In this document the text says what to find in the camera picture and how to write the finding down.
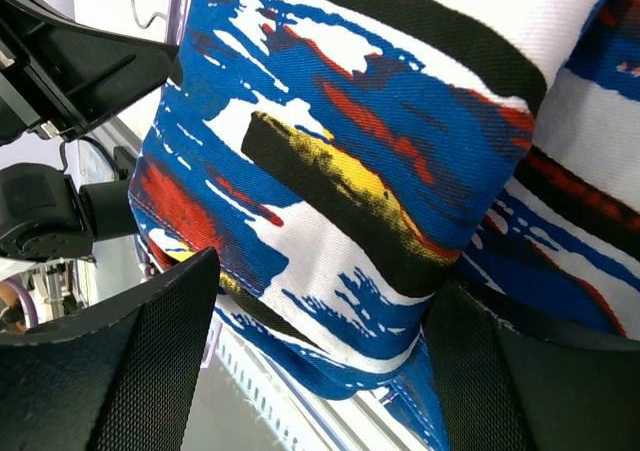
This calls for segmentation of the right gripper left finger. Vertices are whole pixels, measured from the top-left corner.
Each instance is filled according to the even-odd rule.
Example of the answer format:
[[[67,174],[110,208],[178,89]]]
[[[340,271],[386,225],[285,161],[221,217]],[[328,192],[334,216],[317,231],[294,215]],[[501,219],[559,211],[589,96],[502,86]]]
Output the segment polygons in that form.
[[[2,335],[2,449],[180,449],[219,270],[208,248],[76,314]]]

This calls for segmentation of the lilac clothes hanger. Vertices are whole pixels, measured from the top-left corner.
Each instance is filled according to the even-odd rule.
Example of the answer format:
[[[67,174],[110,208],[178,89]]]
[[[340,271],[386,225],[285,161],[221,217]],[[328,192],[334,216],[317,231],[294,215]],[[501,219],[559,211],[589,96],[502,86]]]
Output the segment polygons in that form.
[[[146,20],[140,19],[136,8],[136,0],[129,1],[132,17],[139,29],[146,30],[155,21],[162,20],[165,22],[165,42],[175,46],[181,44],[185,34],[191,0],[169,0],[165,12],[154,11]]]

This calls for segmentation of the blue patterned trousers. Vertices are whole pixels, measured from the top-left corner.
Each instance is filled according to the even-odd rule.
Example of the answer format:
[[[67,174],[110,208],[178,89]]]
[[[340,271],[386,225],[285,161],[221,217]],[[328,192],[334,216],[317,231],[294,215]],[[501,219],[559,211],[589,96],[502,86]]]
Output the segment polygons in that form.
[[[453,450],[446,283],[639,344],[639,0],[192,0],[129,196],[230,330]]]

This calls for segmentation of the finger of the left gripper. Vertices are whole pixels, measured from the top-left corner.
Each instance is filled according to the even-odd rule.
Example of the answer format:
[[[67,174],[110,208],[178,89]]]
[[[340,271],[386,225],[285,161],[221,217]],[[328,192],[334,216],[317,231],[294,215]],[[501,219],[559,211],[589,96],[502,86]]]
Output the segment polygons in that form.
[[[178,48],[75,22],[44,0],[1,0],[1,141],[74,141],[162,86]]]

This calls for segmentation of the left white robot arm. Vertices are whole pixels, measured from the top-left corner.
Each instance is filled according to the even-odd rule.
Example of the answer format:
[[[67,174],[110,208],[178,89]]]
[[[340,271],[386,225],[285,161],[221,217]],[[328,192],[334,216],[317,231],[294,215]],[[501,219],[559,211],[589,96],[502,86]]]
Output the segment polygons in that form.
[[[174,44],[76,23],[44,0],[1,0],[1,142],[25,133],[65,143],[90,132],[162,86]],[[94,243],[137,231],[128,204],[131,170],[76,188],[41,163],[1,171],[1,255],[46,262],[91,255]]]

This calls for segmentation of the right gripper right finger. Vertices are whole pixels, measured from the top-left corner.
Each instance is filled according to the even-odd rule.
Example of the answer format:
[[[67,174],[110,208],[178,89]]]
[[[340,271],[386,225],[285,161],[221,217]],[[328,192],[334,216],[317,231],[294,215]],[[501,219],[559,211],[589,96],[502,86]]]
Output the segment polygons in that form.
[[[455,281],[423,329],[451,449],[638,449],[637,341]]]

